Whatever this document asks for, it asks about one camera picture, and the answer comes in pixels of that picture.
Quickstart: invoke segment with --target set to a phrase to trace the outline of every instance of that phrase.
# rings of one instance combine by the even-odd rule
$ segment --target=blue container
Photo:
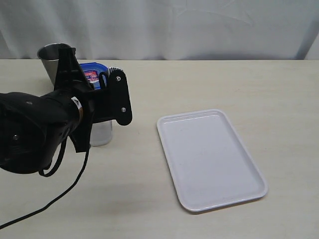
[[[103,71],[107,72],[108,68],[105,65],[96,62],[82,63],[80,66],[88,81],[94,85],[94,89],[100,89],[99,74]]]

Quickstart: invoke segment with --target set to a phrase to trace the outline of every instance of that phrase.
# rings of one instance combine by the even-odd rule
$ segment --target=stainless steel cup
[[[37,56],[41,59],[51,82],[54,85],[59,62],[59,48],[69,48],[65,43],[53,43],[38,50]]]

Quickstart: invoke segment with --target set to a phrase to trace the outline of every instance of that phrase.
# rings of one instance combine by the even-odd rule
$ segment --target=white tray
[[[166,116],[157,127],[178,199],[187,210],[200,212],[266,195],[264,177],[220,110]]]

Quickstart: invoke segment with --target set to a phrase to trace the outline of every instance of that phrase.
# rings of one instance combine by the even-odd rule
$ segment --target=table
[[[1,238],[317,239],[318,61],[98,61],[125,70],[128,126],[93,147],[79,184]],[[52,90],[39,60],[0,60],[0,91]],[[224,111],[265,175],[262,200],[192,215],[179,205],[156,129],[165,115]],[[50,178],[0,171],[0,222],[44,206],[75,179],[84,154],[70,140]]]

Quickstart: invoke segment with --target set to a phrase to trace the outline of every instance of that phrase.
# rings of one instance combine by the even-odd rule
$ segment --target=black cable
[[[42,213],[43,211],[45,211],[46,209],[48,209],[53,203],[55,203],[56,201],[58,201],[60,198],[62,198],[63,196],[65,196],[68,192],[70,192],[72,190],[72,188],[74,188],[74,186],[78,183],[78,181],[80,180],[84,170],[85,170],[85,167],[86,167],[86,164],[88,162],[88,158],[89,158],[89,152],[90,152],[90,148],[86,151],[85,153],[85,158],[84,158],[84,162],[83,162],[83,166],[81,168],[81,171],[79,172],[78,176],[76,177],[74,183],[67,189],[65,190],[63,193],[61,193],[59,196],[57,196],[55,199],[53,199],[51,202],[49,202],[46,206],[44,206],[43,208],[39,209],[39,210],[36,210],[32,213],[29,213],[23,217],[20,217],[20,218],[17,218],[17,219],[14,219],[10,222],[7,222],[5,224],[2,224],[0,226],[0,230],[3,229],[3,228],[6,228],[8,226],[11,226],[12,224],[15,224],[15,223],[18,223],[18,222],[21,222],[22,220],[25,220],[27,218],[30,218],[36,214],[39,214],[39,213]]]
[[[43,177],[50,177],[52,176],[60,167],[60,164],[62,162],[63,156],[64,156],[64,152],[65,152],[65,147],[66,147],[66,139],[62,141],[61,143],[61,147],[60,147],[60,152],[58,155],[58,158],[53,166],[53,168],[48,172],[48,173],[44,173],[44,170],[40,170],[39,174]]]

